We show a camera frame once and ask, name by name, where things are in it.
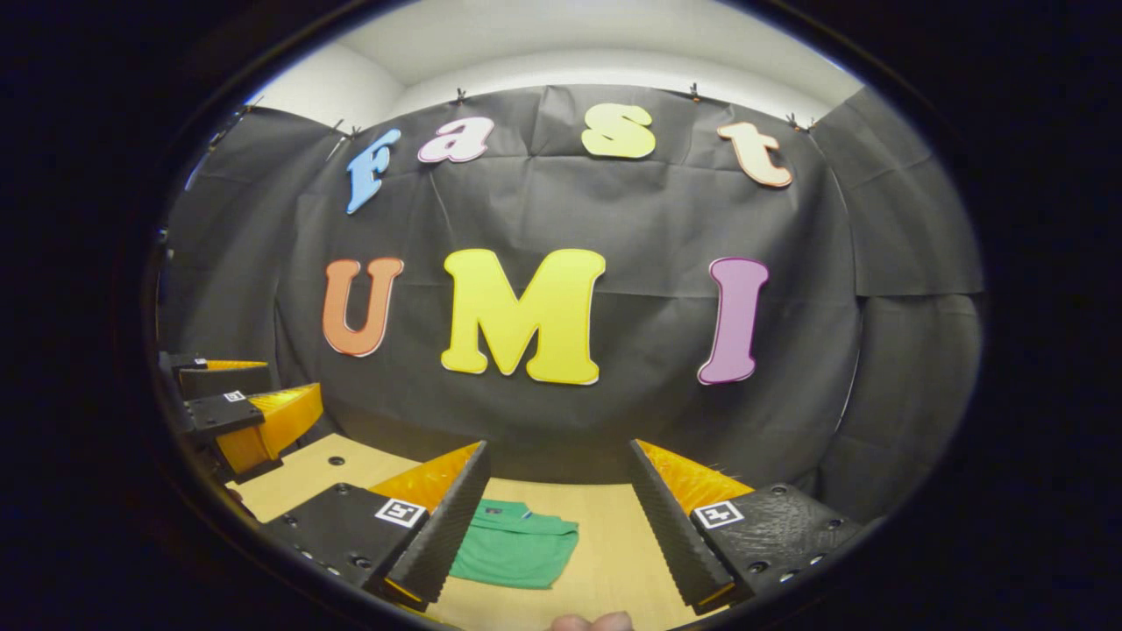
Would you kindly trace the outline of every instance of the green shirt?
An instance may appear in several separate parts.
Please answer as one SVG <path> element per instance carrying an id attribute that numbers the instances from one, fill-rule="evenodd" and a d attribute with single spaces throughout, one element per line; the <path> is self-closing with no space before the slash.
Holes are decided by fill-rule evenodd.
<path id="1" fill-rule="evenodd" d="M 577 547 L 577 523 L 530 512 L 522 502 L 482 500 L 449 575 L 549 589 Z"/>

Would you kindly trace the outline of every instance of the white wall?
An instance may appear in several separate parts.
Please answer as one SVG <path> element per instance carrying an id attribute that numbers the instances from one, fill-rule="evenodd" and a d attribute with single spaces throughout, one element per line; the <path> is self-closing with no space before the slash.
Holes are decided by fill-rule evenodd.
<path id="1" fill-rule="evenodd" d="M 821 118 L 834 108 L 799 90 L 749 72 L 712 62 L 642 51 L 559 51 L 486 62 L 406 88 L 385 118 L 497 90 L 574 83 L 642 85 L 688 92 L 698 84 L 702 97 L 728 101 L 799 121 Z"/>
<path id="2" fill-rule="evenodd" d="M 404 86 L 384 67 L 341 44 L 329 44 L 289 67 L 249 99 L 340 130 L 387 118 Z"/>

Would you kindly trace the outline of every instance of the yellow soft gripper pad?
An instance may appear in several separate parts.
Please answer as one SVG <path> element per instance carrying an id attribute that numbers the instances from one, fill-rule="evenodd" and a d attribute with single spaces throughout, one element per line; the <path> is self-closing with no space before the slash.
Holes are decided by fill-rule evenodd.
<path id="1" fill-rule="evenodd" d="M 275 460 L 280 450 L 296 441 L 323 414 L 320 384 L 250 396 L 265 422 L 215 438 L 234 473 L 245 473 L 265 460 Z"/>
<path id="2" fill-rule="evenodd" d="M 429 509 L 429 513 L 432 514 L 478 447 L 479 443 L 475 442 L 456 451 L 449 451 L 403 474 L 379 482 L 370 487 L 370 492 L 420 504 Z"/>
<path id="3" fill-rule="evenodd" d="M 208 371 L 238 371 L 241 368 L 256 368 L 258 366 L 268 366 L 268 362 L 237 362 L 233 359 L 208 359 L 206 369 Z"/>
<path id="4" fill-rule="evenodd" d="M 746 484 L 705 465 L 699 465 L 689 458 L 683 458 L 673 451 L 642 440 L 635 442 L 646 454 L 647 459 L 651 460 L 654 469 L 659 472 L 662 481 L 687 515 L 692 513 L 693 509 L 732 500 L 753 491 Z"/>

